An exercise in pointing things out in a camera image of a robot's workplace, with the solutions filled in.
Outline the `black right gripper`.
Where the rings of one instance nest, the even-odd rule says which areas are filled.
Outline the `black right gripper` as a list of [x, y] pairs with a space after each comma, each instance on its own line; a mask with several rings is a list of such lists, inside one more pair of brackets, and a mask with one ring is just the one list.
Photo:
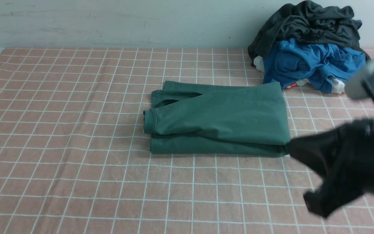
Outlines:
[[[327, 219], [333, 212], [355, 201], [365, 193], [374, 194], [374, 119], [360, 119], [344, 125], [343, 166], [362, 189], [354, 186], [321, 186], [307, 191], [303, 199], [308, 212]], [[286, 144], [289, 155], [320, 177], [343, 175], [338, 156], [343, 133], [335, 128], [313, 135], [291, 139]]]

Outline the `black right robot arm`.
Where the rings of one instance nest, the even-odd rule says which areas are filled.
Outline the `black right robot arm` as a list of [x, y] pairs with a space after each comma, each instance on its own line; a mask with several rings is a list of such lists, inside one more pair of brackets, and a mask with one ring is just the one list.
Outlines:
[[[374, 102], [374, 73], [362, 80], [366, 97]], [[356, 119], [326, 132], [291, 139], [289, 155], [322, 178], [303, 198], [307, 210], [328, 218], [334, 211], [374, 194], [374, 119]]]

